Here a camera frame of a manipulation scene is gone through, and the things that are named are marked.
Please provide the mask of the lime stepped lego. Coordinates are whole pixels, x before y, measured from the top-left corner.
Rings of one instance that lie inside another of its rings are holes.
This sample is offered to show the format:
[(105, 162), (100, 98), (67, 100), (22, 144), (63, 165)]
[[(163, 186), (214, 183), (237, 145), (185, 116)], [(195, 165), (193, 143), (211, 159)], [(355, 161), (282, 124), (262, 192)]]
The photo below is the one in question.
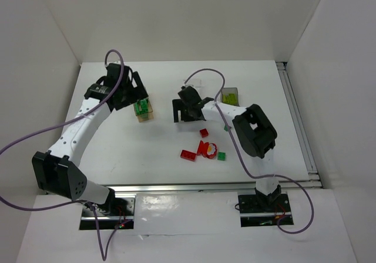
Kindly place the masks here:
[(238, 100), (237, 97), (222, 97), (222, 102), (225, 104), (237, 106), (238, 105)]

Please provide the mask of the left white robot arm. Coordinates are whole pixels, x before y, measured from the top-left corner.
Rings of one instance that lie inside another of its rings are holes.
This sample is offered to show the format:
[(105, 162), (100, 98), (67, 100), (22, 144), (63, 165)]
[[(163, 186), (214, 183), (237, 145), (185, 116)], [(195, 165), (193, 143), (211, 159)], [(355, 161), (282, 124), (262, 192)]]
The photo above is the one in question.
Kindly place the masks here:
[(115, 110), (148, 97), (140, 76), (130, 67), (108, 64), (107, 74), (92, 84), (84, 95), (74, 123), (46, 152), (36, 152), (32, 166), (38, 187), (72, 201), (88, 201), (110, 214), (127, 203), (109, 187), (90, 181), (79, 169), (81, 158), (99, 126)]

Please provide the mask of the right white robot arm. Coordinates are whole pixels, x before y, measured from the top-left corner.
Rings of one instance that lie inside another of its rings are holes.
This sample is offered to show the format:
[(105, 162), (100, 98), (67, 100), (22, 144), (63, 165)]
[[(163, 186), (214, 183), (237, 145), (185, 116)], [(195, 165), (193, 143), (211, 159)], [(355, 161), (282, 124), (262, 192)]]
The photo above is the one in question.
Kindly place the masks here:
[(270, 205), (280, 196), (281, 186), (272, 172), (273, 148), (277, 131), (263, 112), (253, 104), (232, 106), (214, 98), (202, 99), (191, 86), (182, 87), (172, 100), (174, 122), (223, 122), (245, 173), (256, 181), (256, 197), (262, 205)]

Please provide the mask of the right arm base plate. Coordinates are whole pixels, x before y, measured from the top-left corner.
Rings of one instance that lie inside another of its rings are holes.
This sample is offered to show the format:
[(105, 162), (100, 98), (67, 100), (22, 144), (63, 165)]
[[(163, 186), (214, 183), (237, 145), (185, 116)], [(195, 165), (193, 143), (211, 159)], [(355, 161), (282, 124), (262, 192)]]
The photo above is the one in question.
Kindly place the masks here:
[(290, 201), (287, 194), (281, 194), (274, 203), (262, 206), (255, 194), (238, 195), (238, 203), (234, 208), (240, 213), (241, 227), (269, 227), (293, 225)]

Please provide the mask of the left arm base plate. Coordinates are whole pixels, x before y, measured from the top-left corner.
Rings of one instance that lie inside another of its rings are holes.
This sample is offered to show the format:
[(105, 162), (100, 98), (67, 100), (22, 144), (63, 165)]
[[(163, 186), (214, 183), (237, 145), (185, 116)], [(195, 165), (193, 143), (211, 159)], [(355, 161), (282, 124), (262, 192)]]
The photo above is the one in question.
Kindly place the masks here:
[[(102, 211), (93, 205), (96, 208), (100, 230), (113, 230), (116, 226), (120, 230), (134, 229), (136, 196), (134, 194), (125, 194), (120, 196), (119, 199), (122, 200), (121, 203), (112, 212)], [(87, 204), (82, 207), (79, 229), (82, 231), (96, 229), (94, 213)]]

